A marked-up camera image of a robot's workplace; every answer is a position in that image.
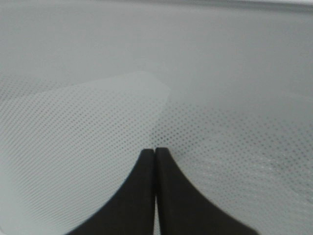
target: white surface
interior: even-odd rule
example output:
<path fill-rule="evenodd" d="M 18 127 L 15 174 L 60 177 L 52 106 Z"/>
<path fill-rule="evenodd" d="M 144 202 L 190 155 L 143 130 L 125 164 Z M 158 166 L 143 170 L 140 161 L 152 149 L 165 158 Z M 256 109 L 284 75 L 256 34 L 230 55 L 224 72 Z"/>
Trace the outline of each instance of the white surface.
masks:
<path fill-rule="evenodd" d="M 144 3 L 0 14 L 0 226 L 61 235 L 167 146 L 262 235 L 313 232 L 313 16 Z"/>

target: white mesh fabric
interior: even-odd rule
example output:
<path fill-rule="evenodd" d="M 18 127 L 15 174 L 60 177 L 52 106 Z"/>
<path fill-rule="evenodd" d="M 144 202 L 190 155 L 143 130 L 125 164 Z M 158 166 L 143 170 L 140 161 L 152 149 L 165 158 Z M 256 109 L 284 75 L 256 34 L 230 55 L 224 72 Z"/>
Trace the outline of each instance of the white mesh fabric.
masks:
<path fill-rule="evenodd" d="M 109 200 L 142 148 L 164 146 L 260 234 L 313 234 L 312 24 L 309 13 L 8 3 L 1 229 L 66 233 Z"/>

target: perforated mesh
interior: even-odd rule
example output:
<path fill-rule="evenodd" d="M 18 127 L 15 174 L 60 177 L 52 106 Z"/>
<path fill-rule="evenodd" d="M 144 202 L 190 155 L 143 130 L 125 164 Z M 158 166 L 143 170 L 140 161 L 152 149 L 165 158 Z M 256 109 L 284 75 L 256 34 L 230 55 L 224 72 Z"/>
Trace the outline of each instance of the perforated mesh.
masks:
<path fill-rule="evenodd" d="M 116 192 L 142 148 L 157 146 L 170 148 L 208 199 L 261 234 L 312 234 L 312 123 L 91 83 L 22 81 L 1 77 L 0 221 L 8 235 L 64 234 Z"/>

